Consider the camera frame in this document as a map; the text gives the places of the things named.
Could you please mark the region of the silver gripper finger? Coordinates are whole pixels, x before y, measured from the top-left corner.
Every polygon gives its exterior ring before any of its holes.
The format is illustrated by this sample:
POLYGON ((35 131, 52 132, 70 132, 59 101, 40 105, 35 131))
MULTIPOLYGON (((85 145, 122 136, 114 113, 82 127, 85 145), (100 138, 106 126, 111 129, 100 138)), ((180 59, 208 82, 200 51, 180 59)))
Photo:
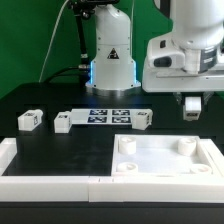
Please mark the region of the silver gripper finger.
POLYGON ((174 95, 177 102, 182 102, 182 93, 175 92, 173 95, 174 95))
POLYGON ((212 92, 204 92, 203 93, 203 102, 208 102, 212 97, 212 92))

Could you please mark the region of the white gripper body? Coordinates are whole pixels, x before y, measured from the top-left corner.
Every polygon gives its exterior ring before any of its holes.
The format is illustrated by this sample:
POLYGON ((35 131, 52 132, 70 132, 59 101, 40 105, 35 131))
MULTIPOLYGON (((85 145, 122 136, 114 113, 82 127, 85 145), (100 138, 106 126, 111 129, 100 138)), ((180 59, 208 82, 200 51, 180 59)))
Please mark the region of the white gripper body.
POLYGON ((143 90, 163 92, 224 91, 224 54, 220 46, 184 49, 170 35, 153 38, 147 46, 143 90))

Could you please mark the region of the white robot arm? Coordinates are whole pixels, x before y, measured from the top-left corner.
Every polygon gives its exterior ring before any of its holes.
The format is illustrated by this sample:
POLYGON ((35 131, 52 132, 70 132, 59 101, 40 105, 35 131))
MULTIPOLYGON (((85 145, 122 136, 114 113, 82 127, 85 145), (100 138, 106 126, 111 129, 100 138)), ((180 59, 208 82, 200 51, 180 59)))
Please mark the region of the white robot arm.
POLYGON ((173 28, 149 41, 141 80, 131 56, 129 17, 108 2, 96 5, 97 53, 90 64, 88 91, 224 91, 224 0, 152 1, 173 28))

